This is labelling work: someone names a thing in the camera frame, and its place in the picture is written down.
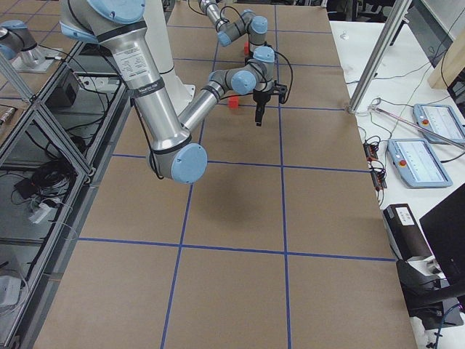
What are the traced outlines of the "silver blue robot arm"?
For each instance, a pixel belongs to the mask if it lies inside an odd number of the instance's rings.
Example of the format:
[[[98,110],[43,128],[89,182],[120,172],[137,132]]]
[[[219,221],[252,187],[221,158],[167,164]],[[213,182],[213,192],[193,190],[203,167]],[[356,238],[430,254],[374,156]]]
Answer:
[[[267,46],[266,35],[268,21],[266,17],[257,15],[250,9],[243,10],[238,19],[231,22],[224,14],[224,10],[218,6],[219,1],[198,1],[199,10],[212,22],[217,32],[217,39],[222,47],[231,45],[240,37],[248,36],[248,53],[246,60],[251,59],[254,51],[259,47]]]
[[[202,13],[214,24],[219,43],[226,47],[248,35],[251,58],[241,68],[211,73],[206,85],[183,110],[175,108],[172,88],[158,70],[170,55],[166,19],[160,1],[61,1],[62,33],[74,40],[108,49],[129,90],[136,112],[148,126],[153,141],[147,162],[158,177],[191,184],[207,167],[205,149],[192,141],[192,131],[229,91],[259,94],[257,116],[262,116],[272,92],[275,52],[267,46],[267,19],[243,11],[231,23],[216,1],[199,1]]]

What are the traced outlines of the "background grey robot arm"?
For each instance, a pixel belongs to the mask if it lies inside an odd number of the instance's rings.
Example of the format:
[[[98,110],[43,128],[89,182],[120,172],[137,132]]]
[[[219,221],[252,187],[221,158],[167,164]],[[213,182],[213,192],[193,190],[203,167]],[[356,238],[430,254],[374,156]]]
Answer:
[[[1,53],[23,73],[45,73],[54,61],[54,55],[47,56],[21,20],[1,23]]]

